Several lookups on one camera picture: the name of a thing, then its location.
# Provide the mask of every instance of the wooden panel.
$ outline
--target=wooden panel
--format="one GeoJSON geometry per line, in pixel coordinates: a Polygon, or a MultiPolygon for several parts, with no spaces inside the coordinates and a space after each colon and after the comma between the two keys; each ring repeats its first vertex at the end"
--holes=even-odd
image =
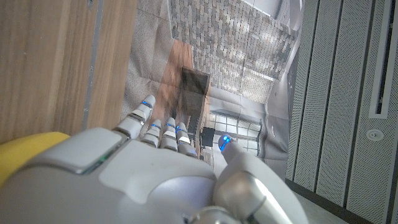
{"type": "Polygon", "coordinates": [[[72,1],[53,130],[81,131],[98,1],[72,1]]]}
{"type": "Polygon", "coordinates": [[[120,121],[137,0],[104,1],[87,128],[120,121]]]}
{"type": "Polygon", "coordinates": [[[0,3],[0,143],[53,126],[69,3],[0,3]]]}

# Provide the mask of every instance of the robotic hand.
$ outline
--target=robotic hand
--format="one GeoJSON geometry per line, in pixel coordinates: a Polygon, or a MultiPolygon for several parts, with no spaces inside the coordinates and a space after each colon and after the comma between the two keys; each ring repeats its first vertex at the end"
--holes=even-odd
{"type": "Polygon", "coordinates": [[[112,131],[83,131],[24,164],[0,189],[1,222],[308,223],[283,181],[228,135],[218,180],[173,118],[136,140],[154,104],[147,96],[112,131]]]}

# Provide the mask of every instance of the wall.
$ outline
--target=wall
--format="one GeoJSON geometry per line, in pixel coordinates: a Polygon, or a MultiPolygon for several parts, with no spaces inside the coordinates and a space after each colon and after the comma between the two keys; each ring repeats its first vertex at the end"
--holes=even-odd
{"type": "Polygon", "coordinates": [[[212,87],[266,103],[296,32],[243,1],[170,0],[169,8],[173,38],[193,46],[194,69],[210,74],[212,87]]]}
{"type": "Polygon", "coordinates": [[[210,111],[225,113],[255,122],[260,122],[265,113],[265,107],[262,103],[257,103],[214,87],[211,88],[209,102],[210,111]]]}
{"type": "Polygon", "coordinates": [[[119,122],[136,4],[2,1],[0,143],[119,122]]]}
{"type": "Polygon", "coordinates": [[[390,48],[379,48],[388,34],[384,8],[386,27],[392,22],[389,2],[305,2],[286,178],[293,190],[350,223],[398,222],[398,29],[391,27],[390,48]],[[381,83],[378,61],[386,61],[385,84],[392,87],[381,90],[385,117],[371,116],[381,83]],[[372,129],[384,138],[372,139],[372,129]]]}

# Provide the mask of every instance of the perforated wall panel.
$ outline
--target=perforated wall panel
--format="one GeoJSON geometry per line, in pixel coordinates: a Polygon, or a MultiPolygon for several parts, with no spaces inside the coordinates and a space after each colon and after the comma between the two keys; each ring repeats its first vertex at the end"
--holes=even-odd
{"type": "Polygon", "coordinates": [[[293,180],[295,160],[297,153],[297,144],[300,136],[300,124],[302,120],[302,111],[307,89],[308,69],[310,65],[313,31],[315,28],[315,19],[318,11],[318,0],[307,0],[305,2],[302,36],[300,50],[298,52],[297,77],[294,90],[292,122],[289,138],[289,158],[287,160],[286,178],[293,180]]]}
{"type": "Polygon", "coordinates": [[[396,189],[396,199],[394,200],[394,209],[392,212],[392,224],[398,224],[398,187],[396,189]]]}
{"type": "Polygon", "coordinates": [[[394,65],[387,119],[368,117],[383,8],[384,1],[376,1],[347,201],[349,211],[373,223],[386,222],[398,142],[398,60],[394,65]],[[370,129],[382,131],[384,138],[370,141],[366,137],[370,129]]]}
{"type": "Polygon", "coordinates": [[[345,1],[341,12],[316,189],[318,195],[340,206],[345,197],[371,2],[361,1],[359,6],[345,1]]]}
{"type": "Polygon", "coordinates": [[[294,182],[314,191],[340,15],[340,0],[321,0],[294,182]]]}

